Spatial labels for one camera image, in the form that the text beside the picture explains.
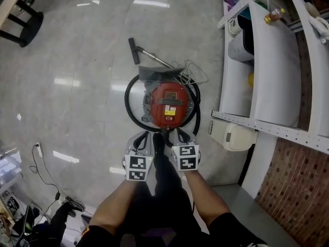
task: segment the vacuum cleaner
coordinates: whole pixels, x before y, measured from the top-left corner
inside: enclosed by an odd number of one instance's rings
[[[175,68],[155,54],[136,46],[133,38],[129,39],[129,45],[135,64],[140,63],[138,53],[141,52],[163,65],[154,68],[140,66],[139,74],[128,84],[124,94],[124,103],[131,120],[147,131],[162,132],[167,146],[172,147],[169,133],[176,128],[187,125],[196,115],[193,135],[197,135],[200,126],[200,90],[198,85],[193,79],[182,73],[184,68]],[[142,104],[144,115],[141,121],[134,116],[129,104],[131,88],[138,80],[144,82],[145,86]],[[146,125],[145,123],[148,122],[153,123],[158,128]]]

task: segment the white cable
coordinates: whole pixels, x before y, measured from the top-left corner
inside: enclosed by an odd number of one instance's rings
[[[184,85],[192,85],[194,83],[202,84],[202,83],[206,83],[209,81],[206,73],[197,64],[195,64],[192,60],[189,60],[189,59],[184,60],[184,66],[181,65],[180,63],[178,63],[177,61],[173,61],[172,64],[176,65],[177,68],[184,68],[184,70],[180,73],[180,82]],[[194,79],[196,78],[196,72],[198,72],[199,74],[202,74],[202,76],[205,79],[202,81],[195,81]],[[182,78],[181,78],[182,74],[188,78],[186,82],[182,81]]]

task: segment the gray tile floor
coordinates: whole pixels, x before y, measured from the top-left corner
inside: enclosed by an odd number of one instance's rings
[[[208,135],[222,84],[224,34],[216,26],[223,0],[92,1],[37,0],[33,8],[45,18],[33,42],[20,48],[0,39],[0,140],[21,152],[24,190],[41,206],[49,205],[56,193],[28,168],[36,142],[41,142],[57,183],[86,205],[97,207],[124,179],[109,168],[122,168],[128,139],[141,131],[123,102],[125,88],[138,72],[130,37],[168,62],[191,59],[207,73],[209,82],[200,86],[199,169],[211,185],[236,183],[246,153],[228,152]],[[83,3],[90,5],[77,6]],[[4,29],[20,33],[11,22]],[[146,56],[140,58],[144,66],[158,66]],[[132,90],[136,115],[141,115],[143,91],[141,83]],[[55,157],[54,151],[79,162]],[[46,176],[41,159],[36,160]],[[148,180],[151,190],[153,174]]]

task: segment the red brick wall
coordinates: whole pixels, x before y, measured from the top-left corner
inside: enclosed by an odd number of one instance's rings
[[[323,247],[329,239],[329,155],[278,138],[256,200],[300,246]]]

